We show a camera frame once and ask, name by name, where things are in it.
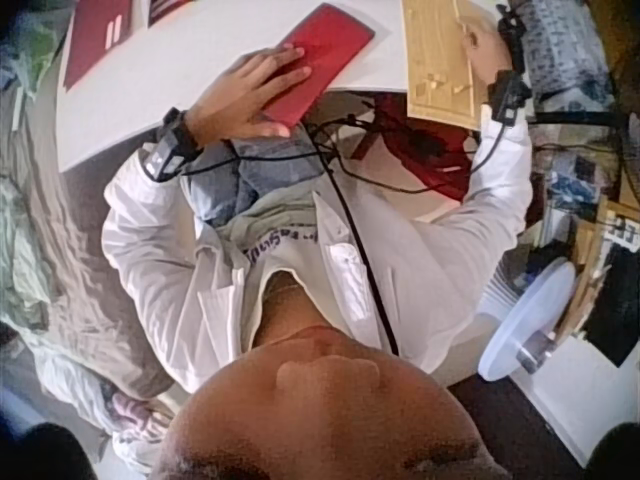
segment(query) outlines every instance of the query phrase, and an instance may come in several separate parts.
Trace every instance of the denim jeans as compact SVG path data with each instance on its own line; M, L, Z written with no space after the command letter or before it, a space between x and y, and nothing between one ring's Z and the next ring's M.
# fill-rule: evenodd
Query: denim jeans
M233 140L205 148L189 167L207 168L239 157L278 158L315 153L315 147L301 125L290 138ZM248 210L259 198L278 188L292 186L322 174L317 156L287 161L257 162L236 160L220 168L185 176L185 192L196 217L214 228L226 225L234 216Z

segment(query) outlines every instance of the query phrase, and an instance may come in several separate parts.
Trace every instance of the gray blanket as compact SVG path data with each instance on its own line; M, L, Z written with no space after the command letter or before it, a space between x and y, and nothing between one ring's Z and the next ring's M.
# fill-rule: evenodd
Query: gray blanket
M0 175L22 192L59 296L44 308L44 333L17 328L31 348L45 344L113 382L135 398L151 398L173 383L155 357L132 300L100 245L107 213L102 198L124 156L105 157L58 173L55 99L59 58L36 101L25 100L11 132L15 85L0 94Z

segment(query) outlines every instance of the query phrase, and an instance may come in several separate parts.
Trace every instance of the black wristband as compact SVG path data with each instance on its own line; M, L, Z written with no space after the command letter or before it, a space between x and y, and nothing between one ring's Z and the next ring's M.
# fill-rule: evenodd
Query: black wristband
M154 182L163 183L178 176L186 164L202 153L185 124L185 113L176 108L169 110L156 132L156 147L141 159L145 173Z
M531 89L524 83L519 73L513 70L498 72L496 82L489 85L491 118L508 127L513 127L516 124L518 109L524 108L531 97Z

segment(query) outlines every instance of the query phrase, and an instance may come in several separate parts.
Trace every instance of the white sleeve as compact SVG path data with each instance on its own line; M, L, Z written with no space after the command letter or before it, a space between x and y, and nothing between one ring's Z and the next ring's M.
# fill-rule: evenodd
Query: white sleeve
M502 124L483 106L482 143L473 167L495 144ZM532 199L531 139L518 112L516 125L506 128L491 159L471 176L462 205L432 224L416 222L427 247L464 297L478 302L505 251L516 246Z
M202 341L199 305L186 303L194 265L178 242L179 180L151 181L139 161L146 153L140 149L133 154L105 190L111 211L102 231L102 248L133 298L161 364L183 388L193 391L203 381L198 365L202 367L205 360L209 365L215 352Z

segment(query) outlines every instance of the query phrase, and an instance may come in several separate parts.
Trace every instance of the white round base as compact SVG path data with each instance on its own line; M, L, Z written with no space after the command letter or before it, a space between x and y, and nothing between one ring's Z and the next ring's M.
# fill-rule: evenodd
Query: white round base
M531 284L491 338L478 373L489 382L500 380L519 366L517 355L537 331L555 326L574 292L576 270L566 258L553 261Z

